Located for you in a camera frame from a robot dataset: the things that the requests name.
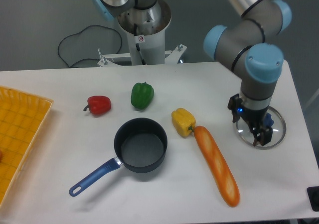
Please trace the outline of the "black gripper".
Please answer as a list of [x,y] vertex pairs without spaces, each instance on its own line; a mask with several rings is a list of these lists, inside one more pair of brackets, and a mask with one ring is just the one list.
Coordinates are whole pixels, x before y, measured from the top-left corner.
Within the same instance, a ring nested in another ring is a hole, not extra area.
[[229,99],[227,108],[231,110],[232,122],[237,123],[242,119],[254,136],[253,146],[265,146],[272,140],[273,129],[263,125],[263,120],[270,104],[270,100],[252,100],[240,98],[235,94]]

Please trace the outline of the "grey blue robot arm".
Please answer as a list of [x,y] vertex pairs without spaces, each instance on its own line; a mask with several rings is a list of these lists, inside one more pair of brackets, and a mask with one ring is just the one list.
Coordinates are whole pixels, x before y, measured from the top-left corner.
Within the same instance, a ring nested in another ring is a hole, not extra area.
[[[281,33],[292,20],[281,0],[229,0],[241,22],[229,29],[213,27],[203,42],[205,53],[241,79],[240,92],[229,99],[233,122],[244,142],[259,149],[278,145],[286,124],[270,106],[281,75],[284,56],[267,38]],[[126,33],[131,63],[154,65],[176,62],[165,54],[165,30],[171,11],[163,0],[92,0],[106,20],[116,20]]]

